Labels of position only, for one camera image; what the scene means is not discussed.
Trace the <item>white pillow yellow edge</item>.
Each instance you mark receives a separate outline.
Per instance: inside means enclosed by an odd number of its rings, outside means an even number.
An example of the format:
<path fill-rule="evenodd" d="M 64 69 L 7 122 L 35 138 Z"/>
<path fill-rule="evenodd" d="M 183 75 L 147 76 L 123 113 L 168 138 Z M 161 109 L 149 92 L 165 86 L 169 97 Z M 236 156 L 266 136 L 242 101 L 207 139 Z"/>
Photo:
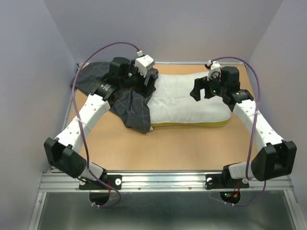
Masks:
<path fill-rule="evenodd" d="M 207 75 L 207 71 L 186 75 L 159 73 L 155 81 L 156 90 L 147 104 L 150 110 L 150 131 L 163 126 L 225 125 L 231 118 L 231 111 L 222 98 L 202 98 L 197 102 L 190 96 L 194 80 Z"/>

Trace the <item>dark grey checked pillowcase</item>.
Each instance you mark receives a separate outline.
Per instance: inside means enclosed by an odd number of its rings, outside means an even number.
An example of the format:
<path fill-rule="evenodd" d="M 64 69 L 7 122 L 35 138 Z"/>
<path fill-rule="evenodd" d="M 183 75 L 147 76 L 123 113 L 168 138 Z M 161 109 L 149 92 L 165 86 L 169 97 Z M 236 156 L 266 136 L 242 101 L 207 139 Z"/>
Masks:
<path fill-rule="evenodd" d="M 76 89 L 88 96 L 94 85 L 109 71 L 109 62 L 91 62 L 79 73 Z M 122 120 L 126 128 L 134 128 L 145 134 L 151 130 L 151 116 L 148 107 L 151 96 L 145 98 L 135 91 L 125 91 L 110 108 Z"/>

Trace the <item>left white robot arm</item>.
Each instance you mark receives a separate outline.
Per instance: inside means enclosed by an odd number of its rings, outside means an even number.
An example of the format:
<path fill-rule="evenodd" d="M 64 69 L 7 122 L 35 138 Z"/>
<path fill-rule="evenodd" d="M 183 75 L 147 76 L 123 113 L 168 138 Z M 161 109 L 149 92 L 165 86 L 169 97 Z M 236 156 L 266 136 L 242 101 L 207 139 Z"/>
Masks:
<path fill-rule="evenodd" d="M 97 189 L 107 184 L 107 171 L 82 157 L 81 147 L 87 149 L 86 137 L 99 119 L 110 110 L 124 92 L 134 90 L 143 97 L 155 91 L 154 76 L 149 74 L 155 61 L 143 55 L 130 61 L 115 57 L 109 64 L 109 71 L 90 90 L 81 109 L 76 109 L 74 119 L 54 138 L 47 138 L 44 149 L 49 165 L 72 178 L 86 178 Z"/>

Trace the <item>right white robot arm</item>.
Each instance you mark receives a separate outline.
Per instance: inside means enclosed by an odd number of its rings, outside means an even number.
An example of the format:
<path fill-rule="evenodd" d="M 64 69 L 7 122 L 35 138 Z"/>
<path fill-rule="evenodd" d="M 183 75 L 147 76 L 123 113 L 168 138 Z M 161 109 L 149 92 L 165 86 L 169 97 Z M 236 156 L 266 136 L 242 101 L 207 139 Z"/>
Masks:
<path fill-rule="evenodd" d="M 293 170 L 297 146 L 277 134 L 259 111 L 252 94 L 240 88 L 239 70 L 236 67 L 221 67 L 218 62 L 205 64 L 208 75 L 197 78 L 190 92 L 195 101 L 200 101 L 201 90 L 205 99 L 221 97 L 224 104 L 233 112 L 250 132 L 250 144 L 255 143 L 259 150 L 255 158 L 248 155 L 246 162 L 224 167 L 221 183 L 231 187 L 238 179 L 269 179 L 290 175 Z"/>

